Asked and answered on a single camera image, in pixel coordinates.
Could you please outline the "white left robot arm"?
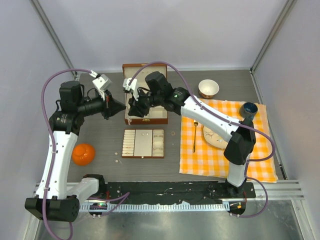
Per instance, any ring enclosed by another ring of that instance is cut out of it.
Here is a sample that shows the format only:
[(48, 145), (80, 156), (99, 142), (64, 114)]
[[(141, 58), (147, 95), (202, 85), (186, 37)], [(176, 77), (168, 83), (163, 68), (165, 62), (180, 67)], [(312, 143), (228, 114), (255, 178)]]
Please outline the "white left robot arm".
[(123, 103), (108, 91), (111, 80), (100, 76), (92, 81), (95, 97), (84, 96), (84, 85), (67, 81), (59, 88), (60, 107), (49, 119), (54, 139), (49, 141), (45, 169), (34, 197), (24, 207), (39, 220), (74, 222), (80, 205), (88, 198), (102, 199), (107, 192), (104, 177), (86, 174), (80, 183), (67, 189), (72, 152), (86, 116), (101, 114), (105, 119), (123, 111)]

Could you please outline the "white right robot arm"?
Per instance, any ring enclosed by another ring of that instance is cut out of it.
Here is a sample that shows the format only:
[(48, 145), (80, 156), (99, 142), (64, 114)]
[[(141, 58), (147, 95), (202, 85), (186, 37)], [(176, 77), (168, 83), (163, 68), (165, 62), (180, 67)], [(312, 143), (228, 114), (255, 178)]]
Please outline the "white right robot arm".
[(149, 113), (150, 108), (161, 106), (168, 112), (193, 119), (217, 133), (227, 143), (223, 155), (229, 162), (221, 195), (243, 197), (247, 181), (246, 162), (256, 143), (253, 122), (249, 118), (240, 121), (227, 116), (201, 102), (183, 87), (173, 88), (158, 71), (148, 74), (145, 82), (149, 90), (147, 93), (138, 86), (137, 79), (126, 78), (123, 81), (124, 92), (132, 95), (128, 101), (129, 116), (142, 118)]

